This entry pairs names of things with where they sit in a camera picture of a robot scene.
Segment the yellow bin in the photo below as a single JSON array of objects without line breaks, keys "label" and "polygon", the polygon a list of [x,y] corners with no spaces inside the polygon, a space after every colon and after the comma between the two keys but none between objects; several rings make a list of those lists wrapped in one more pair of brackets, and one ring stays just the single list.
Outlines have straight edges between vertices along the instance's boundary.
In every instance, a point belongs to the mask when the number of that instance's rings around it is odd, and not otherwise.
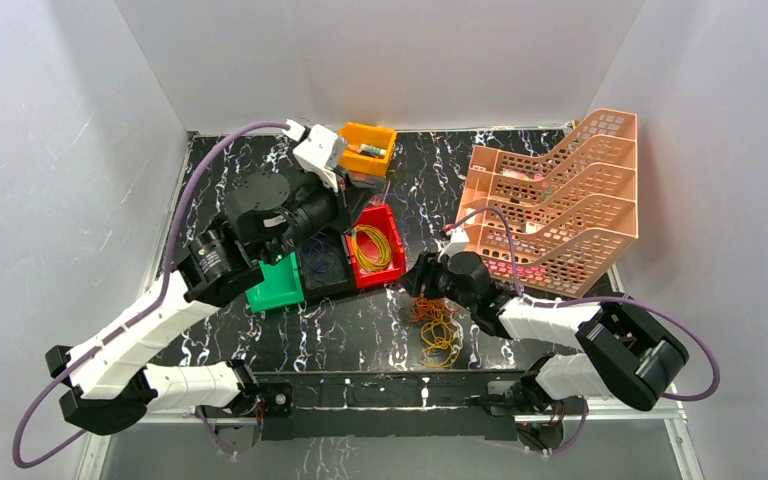
[{"label": "yellow bin", "polygon": [[379,177],[387,176],[387,167],[393,157],[393,146],[396,144],[396,131],[381,127],[372,127],[360,123],[347,123],[340,129],[340,136],[355,145],[367,144],[378,148],[386,148],[384,158],[365,157],[346,150],[340,159],[340,165],[353,172],[366,173]]}]

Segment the black marble table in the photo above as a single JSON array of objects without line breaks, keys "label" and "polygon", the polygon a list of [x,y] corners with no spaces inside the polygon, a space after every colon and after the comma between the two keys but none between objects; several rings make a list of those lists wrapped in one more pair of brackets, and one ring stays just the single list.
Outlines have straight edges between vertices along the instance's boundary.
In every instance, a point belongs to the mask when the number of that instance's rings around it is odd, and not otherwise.
[{"label": "black marble table", "polygon": [[[437,231],[455,220],[474,145],[540,155],[563,138],[560,130],[457,131],[400,133],[387,177],[387,203],[406,247],[408,266],[425,249],[436,247]],[[186,177],[219,141],[195,137]],[[227,191],[257,171],[291,167],[284,136],[238,139],[202,179],[178,243],[185,245],[222,208]],[[607,276],[589,292],[611,290]],[[530,291],[549,298],[542,292]],[[428,370],[420,363],[419,324],[405,321],[411,299],[396,285],[364,291],[356,297],[292,305],[252,313],[245,296],[194,325],[163,350],[154,363],[193,366],[229,358],[245,359],[260,372],[393,372]],[[468,315],[456,316],[463,350],[454,368],[525,369],[547,351],[561,347],[538,341],[489,337]]]}]

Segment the gray floor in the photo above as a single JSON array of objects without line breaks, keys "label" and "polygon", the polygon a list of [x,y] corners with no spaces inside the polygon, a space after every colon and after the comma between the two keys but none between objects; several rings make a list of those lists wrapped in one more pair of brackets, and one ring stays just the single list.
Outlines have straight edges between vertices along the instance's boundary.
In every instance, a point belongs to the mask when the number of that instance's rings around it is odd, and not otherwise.
[{"label": "gray floor", "polygon": [[113,437],[101,478],[681,478],[663,420],[588,422],[573,448],[549,460],[517,445],[477,437],[314,438],[260,442],[232,462],[200,425],[140,424]]}]

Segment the green object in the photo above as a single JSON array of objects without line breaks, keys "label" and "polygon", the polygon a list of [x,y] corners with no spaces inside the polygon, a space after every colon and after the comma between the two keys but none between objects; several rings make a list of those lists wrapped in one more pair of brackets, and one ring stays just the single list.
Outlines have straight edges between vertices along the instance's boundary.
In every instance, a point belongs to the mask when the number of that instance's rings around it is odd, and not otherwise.
[{"label": "green object", "polygon": [[252,312],[262,312],[304,301],[295,253],[274,266],[261,263],[260,268],[263,270],[263,282],[246,290],[246,298]]}]

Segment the peach plastic rack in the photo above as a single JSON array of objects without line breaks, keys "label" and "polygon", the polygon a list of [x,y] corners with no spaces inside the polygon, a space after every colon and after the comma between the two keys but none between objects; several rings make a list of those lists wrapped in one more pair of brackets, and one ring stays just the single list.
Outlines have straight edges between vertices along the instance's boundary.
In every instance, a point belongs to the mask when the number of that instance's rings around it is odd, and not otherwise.
[{"label": "peach plastic rack", "polygon": [[[637,239],[637,117],[596,110],[546,155],[476,146],[457,218],[501,209],[513,229],[523,285],[581,297]],[[511,281],[502,222],[482,212],[465,225],[469,250]]]}]

